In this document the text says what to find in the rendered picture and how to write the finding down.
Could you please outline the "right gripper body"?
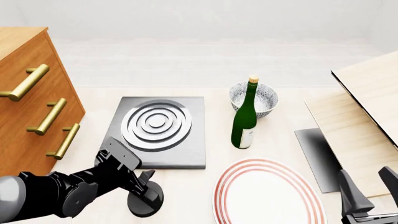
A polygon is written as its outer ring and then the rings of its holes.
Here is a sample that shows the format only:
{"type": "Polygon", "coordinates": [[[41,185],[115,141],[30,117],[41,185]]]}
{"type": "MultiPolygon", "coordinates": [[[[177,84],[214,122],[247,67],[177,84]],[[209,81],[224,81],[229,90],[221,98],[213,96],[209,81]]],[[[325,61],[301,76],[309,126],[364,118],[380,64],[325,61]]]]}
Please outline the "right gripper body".
{"type": "Polygon", "coordinates": [[[342,224],[398,224],[398,213],[370,215],[368,212],[342,212],[342,224]]]}

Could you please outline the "flat stove plate with rings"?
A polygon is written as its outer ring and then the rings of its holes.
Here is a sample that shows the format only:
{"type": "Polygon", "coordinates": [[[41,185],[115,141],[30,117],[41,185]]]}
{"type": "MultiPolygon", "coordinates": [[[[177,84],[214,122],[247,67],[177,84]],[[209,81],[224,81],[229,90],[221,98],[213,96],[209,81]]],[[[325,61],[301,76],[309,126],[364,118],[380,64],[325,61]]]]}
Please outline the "flat stove plate with rings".
{"type": "Polygon", "coordinates": [[[202,96],[124,96],[105,138],[120,141],[142,169],[205,169],[202,96]]]}

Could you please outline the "wooden cabinet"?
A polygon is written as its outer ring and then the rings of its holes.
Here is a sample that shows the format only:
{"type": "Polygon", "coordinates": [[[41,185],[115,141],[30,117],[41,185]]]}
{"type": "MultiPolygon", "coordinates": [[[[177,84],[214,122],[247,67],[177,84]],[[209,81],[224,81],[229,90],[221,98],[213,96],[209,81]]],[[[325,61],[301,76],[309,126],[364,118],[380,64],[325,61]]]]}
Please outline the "wooden cabinet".
{"type": "Polygon", "coordinates": [[[41,64],[50,70],[18,102],[0,98],[0,177],[28,171],[46,175],[57,161],[45,156],[55,152],[67,132],[80,123],[85,109],[48,34],[47,27],[0,27],[0,91],[12,91],[41,64]],[[47,102],[60,98],[66,106],[43,136],[27,132],[38,126],[52,109],[47,102]]]}

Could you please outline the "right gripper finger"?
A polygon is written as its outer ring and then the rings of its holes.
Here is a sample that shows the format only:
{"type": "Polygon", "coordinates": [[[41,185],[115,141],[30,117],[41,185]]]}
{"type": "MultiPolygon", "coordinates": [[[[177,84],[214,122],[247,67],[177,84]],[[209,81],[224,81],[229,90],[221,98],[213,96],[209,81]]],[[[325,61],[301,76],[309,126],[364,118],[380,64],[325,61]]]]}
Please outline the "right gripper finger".
{"type": "Polygon", "coordinates": [[[398,201],[398,174],[388,166],[383,167],[378,173],[394,201],[398,201]]]}
{"type": "Polygon", "coordinates": [[[341,215],[368,216],[374,204],[357,188],[347,171],[341,169],[337,175],[341,194],[341,215]]]}

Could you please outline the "green wine bottle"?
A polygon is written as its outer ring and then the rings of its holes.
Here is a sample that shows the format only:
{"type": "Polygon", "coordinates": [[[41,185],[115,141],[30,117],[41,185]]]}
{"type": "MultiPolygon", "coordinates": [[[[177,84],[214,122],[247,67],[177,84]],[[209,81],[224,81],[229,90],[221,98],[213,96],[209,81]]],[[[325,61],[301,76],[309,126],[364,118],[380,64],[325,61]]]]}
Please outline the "green wine bottle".
{"type": "Polygon", "coordinates": [[[253,131],[257,124],[254,100],[258,81],[258,76],[249,76],[243,104],[234,116],[231,143],[238,149],[247,149],[252,144],[253,131]]]}

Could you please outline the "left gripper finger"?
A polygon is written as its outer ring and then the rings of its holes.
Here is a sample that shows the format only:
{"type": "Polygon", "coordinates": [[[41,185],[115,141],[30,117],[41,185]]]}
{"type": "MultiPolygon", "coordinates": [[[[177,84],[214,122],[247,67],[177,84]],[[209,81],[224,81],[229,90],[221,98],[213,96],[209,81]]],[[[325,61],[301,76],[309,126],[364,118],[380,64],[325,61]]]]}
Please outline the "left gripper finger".
{"type": "Polygon", "coordinates": [[[154,186],[155,182],[150,181],[150,179],[153,177],[155,174],[155,170],[147,170],[147,171],[142,171],[140,176],[138,177],[138,183],[141,187],[152,187],[154,186]]]}

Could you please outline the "white plate with red rings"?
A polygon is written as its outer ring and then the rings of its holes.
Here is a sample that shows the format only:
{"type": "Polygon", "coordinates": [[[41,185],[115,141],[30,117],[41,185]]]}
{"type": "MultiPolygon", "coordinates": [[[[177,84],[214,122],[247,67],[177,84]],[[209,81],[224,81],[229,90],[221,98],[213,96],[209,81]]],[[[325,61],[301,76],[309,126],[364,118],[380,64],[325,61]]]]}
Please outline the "white plate with red rings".
{"type": "Polygon", "coordinates": [[[227,167],[211,202],[216,224],[328,224],[311,184],[291,167],[266,158],[227,167]]]}

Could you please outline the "patterned blue white bowl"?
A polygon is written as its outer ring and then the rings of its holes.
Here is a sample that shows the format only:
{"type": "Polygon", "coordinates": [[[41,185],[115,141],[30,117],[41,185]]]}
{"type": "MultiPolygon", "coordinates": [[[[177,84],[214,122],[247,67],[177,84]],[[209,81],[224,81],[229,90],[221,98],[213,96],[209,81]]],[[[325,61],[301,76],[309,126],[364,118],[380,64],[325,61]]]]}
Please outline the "patterned blue white bowl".
{"type": "MultiPolygon", "coordinates": [[[[229,89],[229,100],[235,111],[238,111],[238,109],[243,105],[247,86],[247,82],[241,82],[233,85],[229,89]]],[[[257,119],[261,119],[269,115],[277,106],[278,102],[279,97],[274,89],[263,83],[258,83],[254,99],[254,107],[257,119]]]]}

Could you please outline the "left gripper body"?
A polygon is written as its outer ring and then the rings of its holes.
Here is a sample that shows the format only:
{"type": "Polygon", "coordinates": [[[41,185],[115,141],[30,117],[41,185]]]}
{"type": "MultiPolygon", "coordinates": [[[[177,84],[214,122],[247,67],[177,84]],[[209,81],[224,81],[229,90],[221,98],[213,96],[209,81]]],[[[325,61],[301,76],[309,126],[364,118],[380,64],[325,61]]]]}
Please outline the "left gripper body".
{"type": "Polygon", "coordinates": [[[141,164],[141,160],[133,152],[113,154],[107,150],[100,150],[95,158],[97,195],[104,195],[117,188],[142,194],[144,184],[134,173],[141,164]]]}

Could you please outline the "dark grey flat panel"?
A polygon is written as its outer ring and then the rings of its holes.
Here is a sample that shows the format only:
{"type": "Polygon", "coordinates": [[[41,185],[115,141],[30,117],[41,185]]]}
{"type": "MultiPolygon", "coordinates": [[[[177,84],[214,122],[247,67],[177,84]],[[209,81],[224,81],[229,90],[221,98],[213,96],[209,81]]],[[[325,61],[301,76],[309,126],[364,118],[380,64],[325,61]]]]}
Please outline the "dark grey flat panel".
{"type": "Polygon", "coordinates": [[[337,175],[342,169],[320,128],[294,131],[306,160],[324,194],[339,192],[337,175]]]}

